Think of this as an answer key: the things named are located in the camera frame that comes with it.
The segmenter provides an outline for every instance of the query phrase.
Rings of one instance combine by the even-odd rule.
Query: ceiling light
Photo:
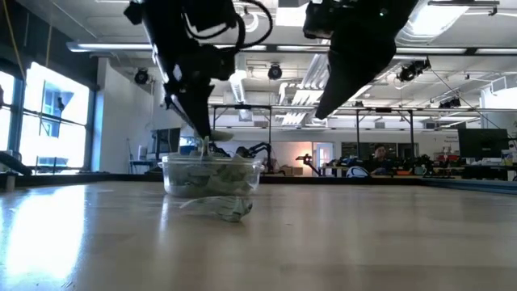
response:
[[[251,21],[250,24],[246,24],[246,32],[254,32],[257,30],[257,28],[259,27],[259,16],[257,15],[257,13],[249,13],[248,15],[251,15],[251,17],[253,18],[253,20]]]
[[[476,54],[517,54],[517,48],[480,48]]]
[[[84,52],[112,52],[112,51],[151,51],[153,47],[151,44],[79,44],[76,42],[69,42],[66,44],[70,51],[75,53]]]
[[[354,98],[357,98],[357,97],[361,96],[362,94],[364,94],[364,92],[370,90],[371,88],[372,88],[372,85],[363,86],[352,97],[350,97],[350,99],[354,99]]]
[[[97,3],[129,4],[129,0],[95,0]]]
[[[396,54],[395,57],[393,57],[393,59],[396,61],[425,61],[427,59],[427,56],[411,56]]]
[[[305,23],[305,10],[307,3],[300,7],[278,7],[276,9],[276,26],[303,27]]]
[[[279,45],[276,47],[279,52],[302,52],[302,53],[327,53],[328,45]]]
[[[463,54],[466,48],[397,48],[397,53]]]
[[[423,3],[407,23],[413,36],[436,37],[448,30],[469,8],[467,6],[429,6]]]

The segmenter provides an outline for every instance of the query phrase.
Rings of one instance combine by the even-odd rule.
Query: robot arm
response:
[[[133,0],[124,12],[134,25],[142,23],[145,27],[153,46],[153,61],[162,73],[167,108],[178,113],[201,137],[211,136],[211,78],[228,80],[235,70],[234,56],[263,42],[273,28],[271,14],[262,3],[240,2],[258,6],[269,19],[267,33],[253,43],[245,44],[245,24],[232,0]],[[396,52],[395,37],[417,2],[314,0],[308,4],[305,36],[331,40],[330,78],[316,117],[326,118],[389,64]],[[198,32],[220,25],[225,28],[210,36],[197,36],[189,24]],[[236,27],[239,33],[233,47],[217,48],[198,41]]]
[[[306,10],[304,34],[329,39],[330,77],[316,111],[326,118],[393,59],[395,38],[418,0],[320,0]]]
[[[208,97],[213,87],[212,78],[228,80],[235,71],[234,57],[241,49],[264,41],[272,31],[273,19],[267,8],[255,0],[264,11],[270,28],[259,40],[245,44],[245,24],[235,12],[232,0],[133,0],[124,14],[132,24],[143,24],[153,46],[153,61],[162,73],[167,109],[173,109],[201,137],[210,137]],[[210,36],[198,32],[224,25],[225,28]],[[230,28],[238,28],[235,46],[217,48],[200,44],[219,36]]]

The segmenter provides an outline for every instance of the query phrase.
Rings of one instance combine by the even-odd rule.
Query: desk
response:
[[[517,289],[514,196],[260,185],[251,213],[231,224],[182,212],[163,183],[7,195],[0,196],[1,290]],[[59,207],[34,215],[30,206],[41,201]]]
[[[517,171],[517,166],[465,166],[462,177],[465,179],[499,179],[502,181],[507,181],[508,171]]]

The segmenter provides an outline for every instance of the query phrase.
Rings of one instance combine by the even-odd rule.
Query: cardboard box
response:
[[[289,167],[289,166],[282,166],[280,168],[281,171],[285,172],[285,175],[288,177],[293,177],[297,175],[303,175],[304,174],[304,168],[303,167]]]

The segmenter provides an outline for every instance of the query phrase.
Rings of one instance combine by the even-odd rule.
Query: black cable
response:
[[[433,74],[452,92],[454,92],[454,89],[452,89],[433,69],[430,69],[431,72],[433,72]],[[484,118],[486,121],[490,122],[493,126],[495,126],[496,129],[501,129],[497,124],[495,124],[494,122],[492,122],[492,120],[488,119],[488,117],[484,116],[483,113],[481,113],[479,110],[477,110],[474,106],[472,106],[469,102],[467,102],[463,97],[461,97],[459,94],[456,94],[456,97],[458,99],[461,99],[461,101],[463,101],[465,104],[467,104],[467,106],[470,107],[470,109],[472,109],[473,111],[475,111],[481,118]],[[513,139],[513,137],[508,133],[506,132],[506,134],[508,135],[508,137],[510,139]],[[514,146],[517,147],[517,142],[515,142],[515,140],[512,141]]]
[[[263,41],[266,40],[266,38],[269,37],[269,35],[273,31],[273,17],[271,16],[271,13],[269,12],[269,10],[261,2],[258,2],[255,0],[241,0],[241,2],[253,4],[253,5],[257,6],[258,8],[260,8],[260,10],[266,14],[267,20],[269,21],[269,28],[267,29],[267,32],[261,38],[259,38],[258,40],[254,41],[254,42],[251,42],[249,44],[244,44],[240,48],[240,49],[246,49],[246,48],[250,48],[254,45],[262,43]]]
[[[237,15],[237,27],[238,27],[238,36],[237,41],[235,42],[235,54],[239,53],[241,49],[244,47],[244,41],[246,40],[246,24],[244,23],[244,19],[241,16]]]
[[[185,29],[187,30],[188,34],[190,34],[193,38],[197,39],[197,40],[209,40],[211,38],[214,38],[216,36],[220,36],[221,34],[227,32],[229,30],[229,26],[226,26],[224,27],[223,29],[221,29],[220,31],[218,32],[214,32],[213,34],[211,35],[207,35],[207,36],[200,36],[200,35],[196,35],[192,30],[191,30],[191,27],[188,25],[188,21],[187,21],[187,16],[182,13],[181,14],[181,17],[183,19],[183,24],[185,25]]]

